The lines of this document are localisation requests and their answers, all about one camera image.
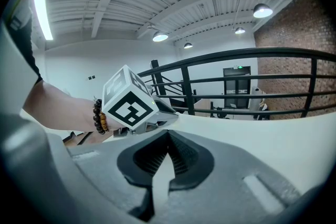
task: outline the white cube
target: white cube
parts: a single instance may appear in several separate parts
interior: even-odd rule
[[[159,109],[145,83],[125,65],[105,83],[102,111],[106,116],[134,130]]]

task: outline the fluorescent light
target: fluorescent light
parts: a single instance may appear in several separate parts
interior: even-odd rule
[[[53,40],[48,22],[46,0],[34,0],[34,4],[44,38],[46,40]]]
[[[273,13],[273,10],[270,9],[266,4],[258,4],[253,9],[253,16],[256,18],[264,18]]]
[[[242,34],[245,33],[245,30],[242,27],[238,27],[235,31],[236,34]]]
[[[168,38],[167,34],[157,31],[153,36],[153,41],[160,42],[166,40],[167,38]]]

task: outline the balcony railing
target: balcony railing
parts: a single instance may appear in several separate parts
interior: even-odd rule
[[[168,79],[168,78],[166,78],[162,75],[161,75],[161,77],[162,77],[162,79],[164,79],[168,82],[172,82],[170,79]],[[150,79],[148,81],[145,81],[145,83],[148,83],[148,82],[155,83],[155,78],[152,77],[152,79]],[[172,92],[172,93],[175,93],[177,95],[183,95],[183,90],[182,90],[183,88],[182,88],[181,85],[178,85],[178,84],[176,86],[171,86],[171,85],[164,86],[164,89],[165,89],[165,91]],[[155,90],[156,95],[159,95],[159,92],[157,91],[158,90],[157,87],[154,87],[154,90]]]
[[[224,76],[218,78],[205,78],[191,80],[189,78],[188,67],[195,65],[202,65],[204,63],[244,59],[244,58],[262,58],[262,57],[294,57],[294,58],[308,58],[311,59],[311,71],[310,74],[259,74],[259,75],[243,75],[243,76]],[[203,113],[222,113],[222,114],[234,114],[234,115],[280,115],[280,114],[292,114],[301,113],[301,118],[307,116],[309,111],[323,110],[336,107],[335,104],[329,104],[324,106],[310,107],[313,96],[336,94],[336,91],[324,91],[315,92],[316,79],[336,79],[335,75],[319,75],[317,74],[317,60],[325,60],[330,62],[336,62],[336,55],[329,54],[327,52],[299,49],[299,48],[281,48],[281,47],[265,47],[265,48],[250,48],[250,49],[238,49],[229,50],[223,52],[216,52],[214,54],[207,54],[198,57],[188,58],[178,62],[170,63],[168,65],[156,67],[144,72],[139,73],[141,77],[153,75],[171,71],[175,69],[181,69],[183,81],[169,81],[165,83],[154,83],[153,87],[160,86],[172,86],[176,85],[183,87],[183,95],[158,95],[162,98],[184,98],[187,103],[187,108],[173,107],[176,110],[188,111],[189,115],[195,115],[195,112]],[[299,93],[269,93],[269,94],[230,94],[230,95],[193,95],[191,84],[192,83],[205,83],[214,81],[228,81],[228,80],[250,80],[250,79],[296,79],[305,78],[310,79],[308,92]],[[282,111],[234,111],[234,110],[206,110],[195,109],[194,99],[261,99],[261,98],[292,98],[292,97],[306,97],[306,103],[303,108],[294,110],[282,110]]]

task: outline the forearm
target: forearm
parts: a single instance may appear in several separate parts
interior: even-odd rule
[[[96,130],[92,107],[93,101],[70,97],[41,81],[30,92],[24,110],[50,129],[90,132]],[[112,119],[107,121],[110,130],[123,127]]]

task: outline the black sleeve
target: black sleeve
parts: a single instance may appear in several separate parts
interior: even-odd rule
[[[33,56],[33,50],[31,48],[31,40],[30,36],[32,34],[32,21],[31,19],[29,22],[21,29],[13,30],[11,27],[8,28],[10,36],[12,37],[16,47],[21,52],[22,56],[25,58],[29,66],[35,71],[36,75],[38,75],[38,79],[36,83],[42,80],[40,71],[35,64],[35,58]]]

